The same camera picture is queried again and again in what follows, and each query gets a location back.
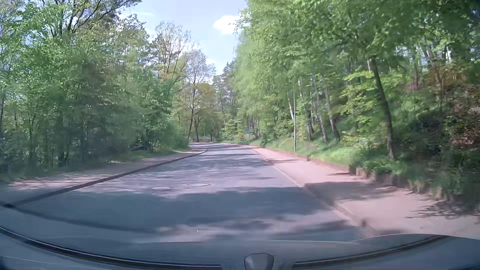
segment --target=pole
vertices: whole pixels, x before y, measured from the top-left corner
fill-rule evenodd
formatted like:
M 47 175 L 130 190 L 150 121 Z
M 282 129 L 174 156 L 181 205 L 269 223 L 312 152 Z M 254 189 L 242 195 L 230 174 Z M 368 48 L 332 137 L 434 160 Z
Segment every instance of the pole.
M 295 88 L 293 88 L 293 151 L 297 151 L 297 115 L 295 111 Z

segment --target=manhole cover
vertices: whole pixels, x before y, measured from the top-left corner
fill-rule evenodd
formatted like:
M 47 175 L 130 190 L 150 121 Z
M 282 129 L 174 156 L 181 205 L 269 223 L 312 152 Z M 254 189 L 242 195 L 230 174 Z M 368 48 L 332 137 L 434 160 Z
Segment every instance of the manhole cover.
M 210 185 L 210 184 L 207 184 L 207 183 L 196 183 L 196 184 L 188 184 L 189 186 L 207 186 L 207 185 Z
M 170 190 L 171 188 L 169 188 L 168 186 L 156 186 L 156 187 L 152 187 L 152 189 L 156 189 L 156 190 Z

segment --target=sidewalk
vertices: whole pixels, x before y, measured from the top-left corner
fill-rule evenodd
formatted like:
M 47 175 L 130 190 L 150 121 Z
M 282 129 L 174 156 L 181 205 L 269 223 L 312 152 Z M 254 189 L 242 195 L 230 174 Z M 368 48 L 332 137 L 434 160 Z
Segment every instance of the sidewalk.
M 460 208 L 434 197 L 375 186 L 335 167 L 316 165 L 266 148 L 250 148 L 298 186 L 377 235 L 434 233 L 480 239 L 480 213 L 464 215 Z
M 0 185 L 0 202 L 12 203 L 24 199 L 30 199 L 34 196 L 39 196 L 55 190 L 85 184 L 107 177 L 114 177 L 115 175 L 122 173 L 140 170 L 164 162 L 184 159 L 200 153 L 203 153 L 203 150 L 192 149 L 186 152 L 152 157 L 143 160 L 113 163 L 101 168 L 80 172 L 66 172 L 45 177 L 17 180 L 10 184 Z

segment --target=red sidewalk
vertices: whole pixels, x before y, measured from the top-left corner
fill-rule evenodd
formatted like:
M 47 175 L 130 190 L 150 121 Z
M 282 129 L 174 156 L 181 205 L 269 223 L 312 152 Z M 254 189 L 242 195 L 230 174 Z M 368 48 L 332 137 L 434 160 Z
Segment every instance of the red sidewalk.
M 435 233 L 480 239 L 480 213 L 437 198 L 396 187 L 378 187 L 368 180 L 291 155 L 250 147 L 318 198 L 349 215 L 376 234 Z

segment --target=curb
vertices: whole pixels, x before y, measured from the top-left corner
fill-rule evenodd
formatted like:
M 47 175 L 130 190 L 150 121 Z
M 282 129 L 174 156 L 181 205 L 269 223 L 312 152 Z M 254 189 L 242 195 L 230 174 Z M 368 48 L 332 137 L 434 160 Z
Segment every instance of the curb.
M 172 163 L 174 161 L 183 160 L 183 159 L 186 159 L 186 158 L 189 158 L 189 157 L 197 156 L 197 155 L 205 153 L 207 151 L 207 149 L 201 149 L 200 151 L 201 152 L 193 153 L 193 154 L 185 156 L 185 157 L 177 158 L 177 159 L 174 159 L 174 160 L 167 160 L 167 161 L 164 161 L 164 162 L 161 162 L 161 163 L 157 163 L 157 164 L 149 165 L 149 166 L 146 166 L 146 167 L 143 167 L 143 168 L 135 169 L 133 171 L 123 172 L 123 173 L 120 173 L 120 174 L 112 175 L 112 176 L 101 178 L 101 179 L 98 179 L 98 180 L 93 180 L 93 181 L 90 181 L 90 182 L 87 182 L 87 183 L 84 183 L 84 184 L 78 184 L 78 185 L 63 188 L 63 189 L 60 189 L 60 190 L 52 191 L 52 192 L 49 192 L 49 193 L 46 193 L 46 194 L 41 194 L 41 195 L 38 195 L 38 196 L 34 196 L 32 198 L 19 200 L 19 201 L 12 202 L 12 203 L 4 203 L 4 202 L 0 201 L 0 206 L 5 207 L 5 208 L 16 209 L 18 206 L 20 206 L 22 204 L 34 202 L 34 201 L 37 201 L 37 200 L 49 198 L 49 197 L 56 196 L 56 195 L 60 195 L 60 194 L 63 194 L 63 193 L 67 193 L 69 191 L 76 190 L 76 189 L 88 187 L 88 186 L 91 186 L 91 185 L 103 183 L 103 182 L 110 181 L 110 180 L 113 180 L 113 179 L 117 179 L 117 178 L 120 178 L 120 177 L 123 177 L 123 176 L 127 176 L 127 175 L 130 175 L 130 174 L 134 174 L 134 173 L 137 173 L 137 172 L 148 170 L 148 169 L 151 169 L 151 168 L 154 168 L 154 167 L 158 167 L 160 165 Z
M 315 190 L 314 188 L 311 188 L 308 186 L 308 184 L 305 184 L 305 185 L 300 185 L 298 183 L 298 181 L 296 181 L 293 177 L 291 177 L 290 175 L 286 174 L 283 170 L 281 170 L 279 167 L 277 167 L 275 165 L 275 163 L 273 163 L 272 161 L 268 160 L 264 155 L 262 155 L 261 153 L 259 153 L 258 151 L 256 151 L 257 148 L 264 148 L 264 147 L 259 147 L 259 146 L 249 146 L 249 145 L 237 145 L 237 144 L 226 144 L 226 145 L 235 145 L 235 146 L 243 146 L 243 147 L 247 147 L 247 148 L 251 148 L 253 151 L 255 151 L 257 154 L 259 154 L 260 156 L 263 157 L 263 159 L 265 161 L 267 161 L 269 164 L 271 164 L 272 166 L 274 166 L 278 171 L 280 171 L 283 175 L 285 175 L 286 177 L 288 177 L 293 183 L 295 183 L 298 187 L 302 188 L 303 190 L 305 190 L 309 195 L 313 196 L 314 198 L 322 201 L 323 203 L 329 205 L 330 207 L 334 208 L 335 210 L 339 211 L 340 213 L 344 214 L 345 216 L 349 217 L 350 219 L 352 219 L 355 223 L 357 223 L 363 230 L 364 230 L 364 233 L 366 234 L 367 237 L 375 237 L 375 236 L 379 236 L 380 234 L 377 232 L 376 229 L 374 229 L 373 227 L 371 227 L 367 220 L 366 219 L 363 219 L 357 215 L 355 215 L 354 213 L 348 211 L 346 208 L 344 208 L 343 206 L 339 205 L 338 203 L 335 202 L 335 200 L 333 200 L 332 198 L 330 198 L 328 195 L 326 194 L 322 194 L 321 192 L 319 192 L 318 190 Z M 305 158 L 305 156 L 300 156 L 300 155 L 296 155 L 296 154 L 292 154 L 292 153 L 288 153 L 288 152 L 283 152 L 283 151 L 278 151 L 278 150 L 274 150 L 274 149 L 270 149 L 270 148 L 266 148 L 268 150 L 271 150 L 271 151 L 275 151 L 275 152 L 280 152 L 280 153 L 285 153 L 289 156 L 294 156 L 294 157 L 297 157 L 297 158 L 303 158 L 303 160 L 306 160 L 306 161 L 311 161 L 310 159 L 308 158 Z

